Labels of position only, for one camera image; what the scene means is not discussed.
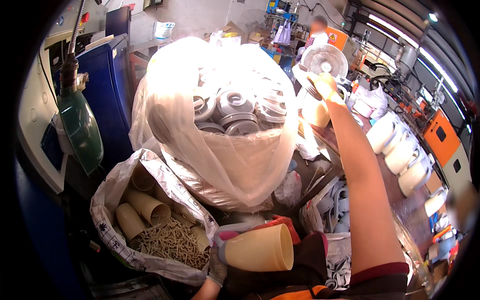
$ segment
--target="emergency stop button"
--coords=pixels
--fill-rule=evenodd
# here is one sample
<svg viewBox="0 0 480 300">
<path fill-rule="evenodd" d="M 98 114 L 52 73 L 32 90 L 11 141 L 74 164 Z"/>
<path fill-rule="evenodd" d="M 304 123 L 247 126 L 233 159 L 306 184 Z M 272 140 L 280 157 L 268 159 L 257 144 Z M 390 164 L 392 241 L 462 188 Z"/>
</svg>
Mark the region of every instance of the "emergency stop button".
<svg viewBox="0 0 480 300">
<path fill-rule="evenodd" d="M 89 13 L 84 13 L 84 15 L 82 16 L 82 23 L 87 23 L 88 22 L 88 18 L 90 17 L 90 14 Z"/>
</svg>

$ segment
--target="blue machine panel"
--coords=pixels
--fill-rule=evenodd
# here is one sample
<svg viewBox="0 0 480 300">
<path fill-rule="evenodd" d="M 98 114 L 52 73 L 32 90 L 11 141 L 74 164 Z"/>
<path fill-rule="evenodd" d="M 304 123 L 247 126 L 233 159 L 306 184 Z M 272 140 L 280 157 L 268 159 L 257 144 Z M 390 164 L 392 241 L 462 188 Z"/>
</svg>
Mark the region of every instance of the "blue machine panel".
<svg viewBox="0 0 480 300">
<path fill-rule="evenodd" d="M 77 56 L 79 73 L 88 73 L 89 81 L 82 91 L 95 115 L 103 141 L 101 166 L 110 172 L 133 153 L 128 132 L 132 122 L 133 92 L 127 35 L 85 51 Z M 59 93 L 60 71 L 55 73 Z"/>
</svg>

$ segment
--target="clear plastic bag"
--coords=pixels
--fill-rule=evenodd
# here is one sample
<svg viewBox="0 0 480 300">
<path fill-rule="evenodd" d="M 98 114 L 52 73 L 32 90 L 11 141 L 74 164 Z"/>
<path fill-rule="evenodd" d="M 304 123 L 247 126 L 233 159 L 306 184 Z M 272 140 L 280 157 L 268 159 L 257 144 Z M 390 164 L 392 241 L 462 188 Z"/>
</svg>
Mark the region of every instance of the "clear plastic bag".
<svg viewBox="0 0 480 300">
<path fill-rule="evenodd" d="M 283 129 L 245 136 L 198 130 L 192 93 L 199 69 L 206 67 L 223 72 L 231 84 L 258 84 L 261 78 L 252 76 L 252 69 L 279 83 L 287 109 Z M 135 94 L 129 137 L 135 150 L 147 147 L 159 154 L 156 139 L 212 186 L 255 206 L 281 183 L 290 163 L 298 129 L 294 101 L 290 79 L 257 45 L 214 47 L 187 37 L 161 48 L 150 60 Z"/>
</svg>

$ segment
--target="yellow warning label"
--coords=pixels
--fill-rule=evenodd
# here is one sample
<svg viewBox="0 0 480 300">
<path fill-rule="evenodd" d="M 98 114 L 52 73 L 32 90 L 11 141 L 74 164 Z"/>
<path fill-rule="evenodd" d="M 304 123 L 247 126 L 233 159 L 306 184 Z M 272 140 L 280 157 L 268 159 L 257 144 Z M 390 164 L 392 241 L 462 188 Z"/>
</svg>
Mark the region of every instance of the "yellow warning label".
<svg viewBox="0 0 480 300">
<path fill-rule="evenodd" d="M 328 43 L 334 45 L 336 41 L 337 35 L 334 33 L 329 33 L 328 34 Z"/>
</svg>

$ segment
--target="white fan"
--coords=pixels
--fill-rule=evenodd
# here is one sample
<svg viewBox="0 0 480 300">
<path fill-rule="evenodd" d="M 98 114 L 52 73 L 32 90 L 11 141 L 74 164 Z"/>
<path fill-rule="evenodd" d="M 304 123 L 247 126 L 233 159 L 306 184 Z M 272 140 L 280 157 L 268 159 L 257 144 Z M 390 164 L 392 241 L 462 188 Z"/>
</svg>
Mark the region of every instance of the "white fan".
<svg viewBox="0 0 480 300">
<path fill-rule="evenodd" d="M 333 77 L 345 77 L 348 62 L 345 55 L 335 46 L 324 44 L 308 47 L 301 58 L 301 64 L 317 75 L 329 72 Z"/>
</svg>

